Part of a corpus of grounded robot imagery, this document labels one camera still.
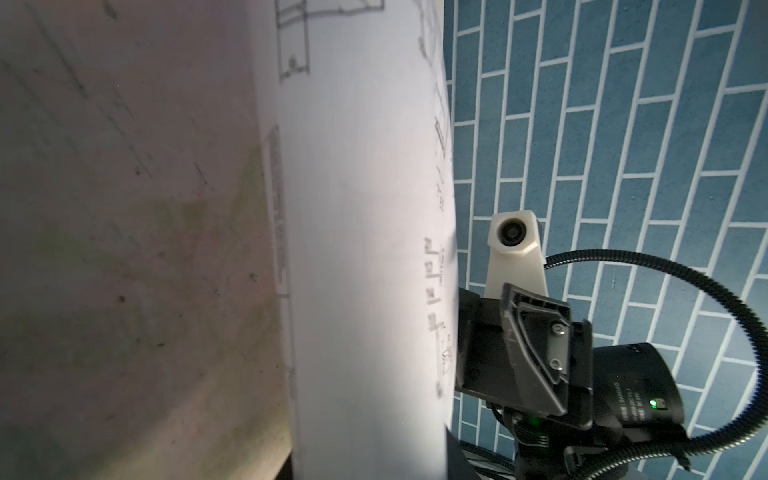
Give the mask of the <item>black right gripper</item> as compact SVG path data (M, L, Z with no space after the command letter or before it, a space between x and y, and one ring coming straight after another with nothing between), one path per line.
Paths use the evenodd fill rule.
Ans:
M459 392L514 438L518 479L564 479L601 453L684 441L684 407L649 343L596 347L567 303L511 283L459 292Z

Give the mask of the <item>white technical drawing sheet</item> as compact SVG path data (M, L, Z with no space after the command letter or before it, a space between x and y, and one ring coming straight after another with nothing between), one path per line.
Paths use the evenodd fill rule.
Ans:
M439 1L252 1L298 479L445 479L458 330Z

